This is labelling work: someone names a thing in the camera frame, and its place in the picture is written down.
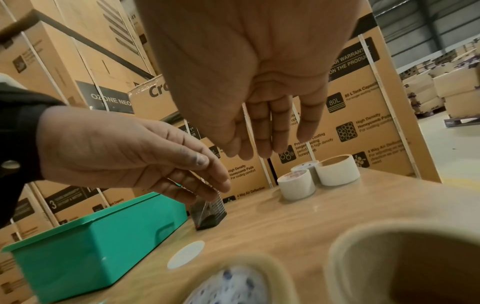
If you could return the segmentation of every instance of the tape roll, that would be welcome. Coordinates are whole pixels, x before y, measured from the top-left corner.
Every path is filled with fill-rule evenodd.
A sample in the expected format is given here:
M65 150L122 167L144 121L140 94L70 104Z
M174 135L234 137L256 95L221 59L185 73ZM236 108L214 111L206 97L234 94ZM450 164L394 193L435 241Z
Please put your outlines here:
M340 155L319 162L315 166L324 186L340 186L357 180L360 171L351 155Z
M320 184L320 178L319 178L319 175L317 173L317 170L315 169L315 166L318 163L320 163L320 162L317 161L317 160L309 161L309 162L306 162L306 163L303 163L301 165L293 167L290 171L291 172L297 172L297 171L301 171L301 170L308 170L308 171L310 171L313 183L315 185L318 185L318 184Z
M315 184L312 175L308 170L290 172L278 179L281 194L286 200L299 200L312 195L315 190Z

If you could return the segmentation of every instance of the fingernail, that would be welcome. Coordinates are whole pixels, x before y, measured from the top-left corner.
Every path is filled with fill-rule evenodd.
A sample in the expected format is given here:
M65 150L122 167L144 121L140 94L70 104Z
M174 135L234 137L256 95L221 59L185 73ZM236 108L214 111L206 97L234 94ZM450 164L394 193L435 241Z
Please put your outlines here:
M205 166L209 163L209 158L206 155L197 153L196 155L196 164L198 166Z

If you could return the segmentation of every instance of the warehouse floor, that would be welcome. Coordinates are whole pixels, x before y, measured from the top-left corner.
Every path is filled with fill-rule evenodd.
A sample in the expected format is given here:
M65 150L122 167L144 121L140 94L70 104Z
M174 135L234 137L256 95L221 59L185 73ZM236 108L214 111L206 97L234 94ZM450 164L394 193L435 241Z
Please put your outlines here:
M480 125L446 128L446 112L420 119L425 141L444 184L480 191Z

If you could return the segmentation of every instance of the pallet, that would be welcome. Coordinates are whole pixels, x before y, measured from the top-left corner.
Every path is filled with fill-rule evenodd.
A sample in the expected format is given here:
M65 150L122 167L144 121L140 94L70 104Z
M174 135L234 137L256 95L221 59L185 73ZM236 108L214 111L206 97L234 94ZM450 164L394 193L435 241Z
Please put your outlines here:
M445 119L447 128L480 125L480 115Z
M438 114L440 112L443 112L445 111L445 107L440 107L440 108L437 108L437 109L434 109L430 112L423 112L423 113L415 113L416 117L417 118L426 118L426 117L430 117L430 116L433 116L435 114Z

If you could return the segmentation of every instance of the warehouse ceiling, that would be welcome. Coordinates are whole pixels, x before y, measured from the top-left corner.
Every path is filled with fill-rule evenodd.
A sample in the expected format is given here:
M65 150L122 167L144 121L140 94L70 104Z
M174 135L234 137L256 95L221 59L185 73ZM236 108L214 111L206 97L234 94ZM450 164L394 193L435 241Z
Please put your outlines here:
M480 0L369 0L397 68L480 35Z

